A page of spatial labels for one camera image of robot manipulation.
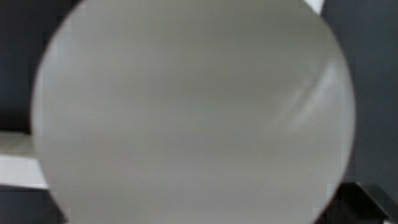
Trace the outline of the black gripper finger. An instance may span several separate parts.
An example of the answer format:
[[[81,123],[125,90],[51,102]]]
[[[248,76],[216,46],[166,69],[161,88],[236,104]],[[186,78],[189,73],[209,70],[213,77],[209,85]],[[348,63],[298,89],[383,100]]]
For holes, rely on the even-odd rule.
[[[398,224],[398,204],[374,184],[344,183],[330,206],[328,224]]]

